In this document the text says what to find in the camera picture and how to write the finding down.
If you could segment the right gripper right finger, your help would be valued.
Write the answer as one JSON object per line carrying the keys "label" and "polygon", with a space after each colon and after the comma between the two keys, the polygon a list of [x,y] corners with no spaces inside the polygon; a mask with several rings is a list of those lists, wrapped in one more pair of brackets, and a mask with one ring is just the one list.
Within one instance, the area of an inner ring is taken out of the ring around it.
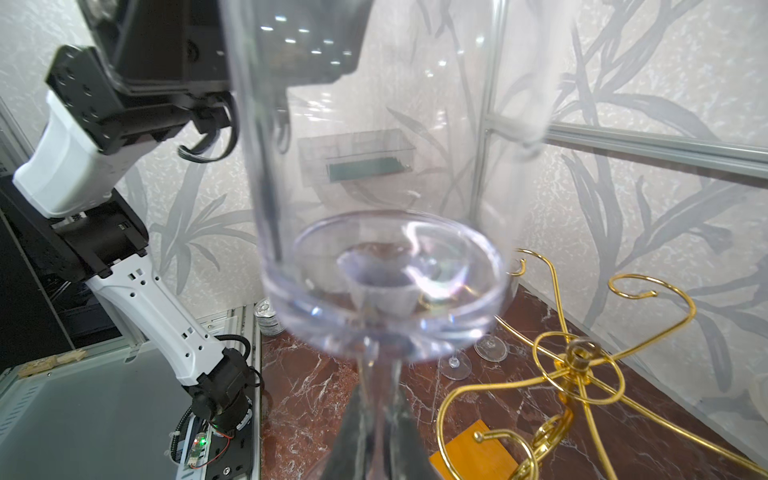
{"label": "right gripper right finger", "polygon": [[398,390],[389,416],[389,478],[439,479],[418,430],[410,404]]}

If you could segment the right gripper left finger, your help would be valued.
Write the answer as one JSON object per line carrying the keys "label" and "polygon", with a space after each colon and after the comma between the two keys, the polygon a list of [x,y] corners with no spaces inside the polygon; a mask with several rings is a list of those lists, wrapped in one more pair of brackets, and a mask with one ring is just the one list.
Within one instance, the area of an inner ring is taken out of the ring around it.
{"label": "right gripper left finger", "polygon": [[350,397],[320,479],[361,480],[369,477],[379,413],[378,407],[371,403],[362,386],[358,385]]}

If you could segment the clear wine glass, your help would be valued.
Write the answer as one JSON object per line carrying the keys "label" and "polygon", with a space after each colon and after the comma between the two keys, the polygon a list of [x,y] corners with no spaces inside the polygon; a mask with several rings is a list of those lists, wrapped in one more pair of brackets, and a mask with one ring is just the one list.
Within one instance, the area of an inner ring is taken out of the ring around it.
{"label": "clear wine glass", "polygon": [[457,351],[439,360],[438,372],[451,381],[462,381],[471,375],[472,363],[463,351]]}
{"label": "clear wine glass", "polygon": [[526,271],[526,261],[519,261],[519,268],[516,271],[508,272],[508,284],[506,289],[505,298],[502,302],[500,312],[497,314],[493,326],[489,332],[483,335],[475,344],[474,349],[480,358],[492,362],[500,363],[506,359],[508,355],[508,346],[504,340],[496,335],[497,330],[501,327],[500,319],[503,318],[503,314],[513,303],[517,290],[519,287],[519,280]]}
{"label": "clear wine glass", "polygon": [[[276,164],[282,255],[258,250],[283,326],[357,363],[380,410],[367,479],[390,479],[402,369],[488,333],[519,268],[578,5],[369,2],[357,69],[288,91],[294,132]],[[304,185],[299,139],[387,129],[415,146],[409,172]]]}

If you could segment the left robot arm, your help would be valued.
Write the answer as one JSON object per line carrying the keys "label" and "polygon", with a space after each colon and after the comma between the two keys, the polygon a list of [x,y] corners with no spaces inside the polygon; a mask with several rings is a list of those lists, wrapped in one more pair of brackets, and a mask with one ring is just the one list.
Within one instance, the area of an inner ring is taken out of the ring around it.
{"label": "left robot arm", "polygon": [[84,282],[165,357],[191,410],[225,438],[249,421],[259,384],[231,336],[204,332],[164,285],[149,233],[117,183],[188,124],[180,158],[212,162],[223,130],[250,157],[258,240],[282,255],[277,167],[291,146],[288,91],[359,64],[369,1],[83,1],[93,45],[60,47],[49,119],[31,158],[1,182],[1,204],[35,259]]}

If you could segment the yellow wooden rack base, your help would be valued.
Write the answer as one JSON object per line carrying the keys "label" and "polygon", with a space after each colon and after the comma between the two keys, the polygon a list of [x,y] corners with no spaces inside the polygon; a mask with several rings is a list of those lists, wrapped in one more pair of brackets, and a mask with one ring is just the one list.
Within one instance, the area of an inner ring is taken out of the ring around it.
{"label": "yellow wooden rack base", "polygon": [[508,479],[518,467],[500,440],[478,443],[474,439],[475,432],[489,431],[482,420],[477,420],[446,444],[450,460],[463,479]]}

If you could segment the green circuit board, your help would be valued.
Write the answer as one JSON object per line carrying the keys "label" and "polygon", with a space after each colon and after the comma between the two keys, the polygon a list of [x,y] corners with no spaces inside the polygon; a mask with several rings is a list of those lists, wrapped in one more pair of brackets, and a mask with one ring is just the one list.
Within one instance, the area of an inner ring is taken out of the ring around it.
{"label": "green circuit board", "polygon": [[184,458],[184,465],[187,469],[200,469],[208,459],[209,434],[207,431],[199,432],[189,443],[187,453]]}

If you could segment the clear acrylic wall shelf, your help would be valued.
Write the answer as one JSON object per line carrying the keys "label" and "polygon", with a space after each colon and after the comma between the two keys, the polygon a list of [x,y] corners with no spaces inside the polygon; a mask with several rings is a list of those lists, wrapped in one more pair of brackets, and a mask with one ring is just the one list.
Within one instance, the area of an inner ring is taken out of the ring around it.
{"label": "clear acrylic wall shelf", "polygon": [[416,152],[400,129],[303,138],[297,147],[305,186],[409,172]]}

